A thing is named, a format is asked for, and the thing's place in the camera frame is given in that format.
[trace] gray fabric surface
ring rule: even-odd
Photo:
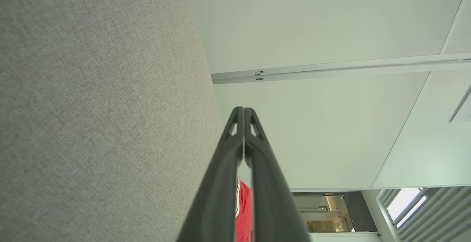
[[[1,0],[0,241],[173,241],[220,136],[188,0]]]

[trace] white stripe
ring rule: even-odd
[[[239,193],[240,193],[240,180],[239,180],[239,177],[237,177],[237,190],[235,191],[235,218],[239,216],[239,210],[240,210]]]

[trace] red fabric with white stripe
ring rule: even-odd
[[[235,242],[249,242],[252,218],[250,188],[237,178],[235,204]]]

